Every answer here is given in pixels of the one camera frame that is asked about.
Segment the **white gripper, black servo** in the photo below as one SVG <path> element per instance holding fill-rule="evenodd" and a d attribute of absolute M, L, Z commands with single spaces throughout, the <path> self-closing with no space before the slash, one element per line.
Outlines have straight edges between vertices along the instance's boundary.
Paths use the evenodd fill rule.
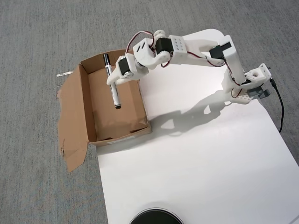
<path fill-rule="evenodd" d="M 139 64 L 133 54 L 120 56 L 116 62 L 118 70 L 113 70 L 107 78 L 107 84 L 124 84 L 139 80 L 149 73 L 149 69 Z"/>

